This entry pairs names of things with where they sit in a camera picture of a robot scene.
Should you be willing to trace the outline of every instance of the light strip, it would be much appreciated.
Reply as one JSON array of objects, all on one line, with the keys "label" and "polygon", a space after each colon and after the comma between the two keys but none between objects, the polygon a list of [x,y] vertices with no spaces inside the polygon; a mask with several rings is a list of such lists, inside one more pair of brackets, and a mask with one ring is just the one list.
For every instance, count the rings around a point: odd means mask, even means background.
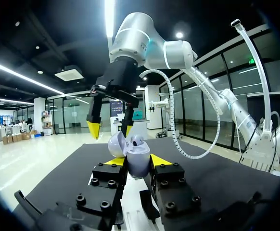
[{"label": "light strip", "polygon": [[261,84],[262,84],[262,83],[256,83],[256,84],[246,85],[246,86],[242,86],[242,87],[238,87],[238,88],[252,87],[252,86],[261,85]]},{"label": "light strip", "polygon": [[245,119],[239,124],[238,129],[240,129],[241,125],[243,124],[243,122],[245,122],[245,120],[246,120],[248,117],[250,117],[250,114],[247,115],[247,116],[245,117]]},{"label": "light strip", "polygon": [[137,32],[140,32],[140,33],[144,34],[145,37],[148,38],[149,43],[151,43],[151,39],[150,39],[150,37],[149,37],[149,35],[148,35],[147,33],[145,33],[143,30],[134,29],[134,28],[125,28],[125,29],[120,30],[120,31],[116,34],[115,38],[116,38],[121,32],[127,31],[127,30],[137,31]]},{"label": "light strip", "polygon": [[29,104],[29,105],[34,105],[34,103],[28,103],[28,102],[22,102],[22,101],[15,101],[15,100],[6,100],[6,99],[0,99],[0,101],[4,101],[4,102],[12,102],[12,103],[22,103],[22,104]]},{"label": "light strip", "polygon": [[248,72],[248,71],[253,71],[253,70],[256,70],[256,69],[257,69],[257,67],[256,67],[256,68],[249,69],[249,70],[246,70],[246,71],[239,72],[238,74],[245,73],[245,72]]},{"label": "light strip", "polygon": [[22,109],[21,107],[4,107],[4,108],[15,108],[15,109]]},{"label": "light strip", "polygon": [[44,84],[42,84],[42,83],[39,83],[39,82],[37,82],[37,81],[35,81],[35,80],[32,80],[32,79],[30,79],[30,78],[28,78],[28,77],[26,77],[26,76],[23,76],[23,75],[21,75],[21,74],[19,74],[19,73],[17,73],[17,72],[14,72],[14,71],[10,70],[10,69],[8,69],[8,68],[2,66],[2,65],[0,65],[0,69],[1,69],[2,71],[6,71],[6,72],[8,72],[8,73],[10,73],[10,74],[12,74],[12,75],[17,76],[17,77],[20,77],[20,78],[22,78],[22,79],[24,79],[24,80],[26,80],[26,81],[29,81],[29,82],[34,83],[34,84],[36,84],[36,85],[39,85],[39,86],[41,86],[41,87],[43,87],[43,88],[46,88],[46,89],[51,90],[51,91],[54,91],[54,92],[56,92],[56,93],[58,93],[58,94],[60,94],[60,95],[64,95],[64,93],[61,92],[61,91],[59,91],[59,90],[53,89],[53,88],[48,87],[48,86],[46,86],[46,85],[44,85]]},{"label": "light strip", "polygon": [[75,100],[78,100],[78,101],[80,101],[80,102],[83,102],[83,103],[89,104],[88,102],[85,102],[84,100],[80,100],[80,99],[75,99]]},{"label": "light strip", "polygon": [[105,0],[105,22],[106,22],[106,34],[108,38],[113,37],[114,20],[115,20],[115,0]]},{"label": "light strip", "polygon": [[170,69],[169,63],[168,63],[168,60],[167,60],[167,54],[166,54],[166,51],[165,51],[165,44],[166,44],[166,42],[164,42],[164,45],[163,45],[165,65],[167,66],[168,69]]}]

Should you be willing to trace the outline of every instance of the black table surface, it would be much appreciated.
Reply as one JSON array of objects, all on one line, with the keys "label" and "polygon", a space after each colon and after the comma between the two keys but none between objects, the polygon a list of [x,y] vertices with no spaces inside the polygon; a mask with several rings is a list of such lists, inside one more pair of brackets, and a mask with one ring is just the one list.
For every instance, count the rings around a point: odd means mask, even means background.
[{"label": "black table surface", "polygon": [[[205,150],[179,141],[182,149],[191,155]],[[209,153],[199,160],[182,156],[172,138],[147,140],[151,153],[172,163],[178,162],[185,170],[187,183],[202,198],[202,210],[222,210],[236,201],[248,201],[256,191],[263,199],[271,199],[280,185],[280,177],[238,164],[217,154]],[[99,162],[113,159],[107,144],[83,144],[50,172],[26,197],[42,212],[54,209],[56,202],[76,206],[75,197],[88,184],[91,171]],[[266,205],[259,205],[261,212]],[[13,213],[29,228],[33,220],[20,205]]]}]

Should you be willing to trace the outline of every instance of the white column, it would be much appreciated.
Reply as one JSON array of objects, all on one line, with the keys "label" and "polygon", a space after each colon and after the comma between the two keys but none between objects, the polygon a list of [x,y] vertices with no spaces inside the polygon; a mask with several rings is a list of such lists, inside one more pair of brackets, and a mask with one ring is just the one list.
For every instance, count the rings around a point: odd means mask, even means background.
[{"label": "white column", "polygon": [[34,128],[40,133],[42,129],[42,112],[45,111],[45,98],[34,99]]},{"label": "white column", "polygon": [[161,109],[155,108],[155,111],[149,110],[150,104],[149,102],[160,101],[159,97],[159,86],[156,85],[148,85],[144,89],[144,97],[145,97],[145,109],[146,109],[146,119],[150,122],[147,123],[148,129],[157,129],[162,128],[161,123]]}]

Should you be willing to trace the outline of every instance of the white corrugated tube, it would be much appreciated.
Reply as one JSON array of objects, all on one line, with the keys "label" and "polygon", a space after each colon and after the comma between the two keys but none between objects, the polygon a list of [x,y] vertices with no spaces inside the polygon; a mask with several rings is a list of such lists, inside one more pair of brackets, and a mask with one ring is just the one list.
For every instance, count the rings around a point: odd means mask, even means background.
[{"label": "white corrugated tube", "polygon": [[216,106],[216,102],[213,99],[213,97],[211,96],[211,94],[208,92],[208,90],[206,89],[205,85],[202,84],[202,89],[204,90],[205,95],[210,99],[210,102],[212,103],[212,106],[214,108],[214,110],[216,111],[217,114],[217,132],[216,132],[216,137],[214,139],[214,142],[212,143],[212,145],[210,146],[210,148],[203,153],[202,155],[198,155],[198,156],[193,156],[193,155],[189,155],[186,152],[184,152],[184,150],[180,147],[176,134],[175,134],[175,126],[174,126],[174,97],[173,97],[173,90],[172,90],[172,85],[171,82],[169,80],[169,78],[167,77],[167,75],[160,71],[160,70],[156,70],[156,69],[150,69],[150,70],[146,70],[144,72],[142,72],[140,74],[140,77],[143,78],[145,77],[147,74],[149,73],[157,73],[160,74],[166,81],[168,88],[169,88],[169,93],[170,93],[170,126],[171,126],[171,131],[172,131],[172,138],[174,141],[174,144],[177,148],[177,150],[185,157],[189,158],[189,159],[201,159],[202,157],[205,157],[214,147],[214,145],[216,144],[218,137],[219,137],[219,133],[220,133],[220,116],[219,116],[219,112],[218,112],[218,108]]}]

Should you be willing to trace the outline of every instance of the robotic arm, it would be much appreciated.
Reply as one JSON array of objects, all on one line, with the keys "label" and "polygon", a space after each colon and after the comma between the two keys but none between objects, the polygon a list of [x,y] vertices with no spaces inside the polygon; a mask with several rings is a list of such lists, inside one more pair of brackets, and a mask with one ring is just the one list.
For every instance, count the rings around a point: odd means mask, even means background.
[{"label": "robotic arm", "polygon": [[[236,26],[238,32],[244,36],[241,31],[245,32],[245,30],[239,21],[235,21],[233,26]],[[136,91],[138,67],[182,69],[205,94],[211,96],[208,98],[219,115],[226,110],[231,110],[233,121],[241,131],[245,143],[250,141],[248,149],[243,154],[245,158],[249,157],[266,165],[270,165],[272,161],[275,165],[279,163],[280,127],[273,136],[271,123],[267,122],[265,130],[262,132],[250,114],[240,105],[233,92],[225,89],[219,93],[210,80],[192,66],[197,55],[191,45],[186,41],[165,41],[155,30],[150,16],[144,13],[129,14],[119,28],[110,56],[113,63],[109,64],[104,75],[97,79],[91,89],[94,100],[87,116],[87,122],[91,134],[96,139],[101,122],[101,103],[104,97],[120,99],[127,103],[125,117],[122,121],[122,132],[125,137],[128,135],[133,125],[133,108],[137,107],[139,103],[139,100],[132,94]]]}]

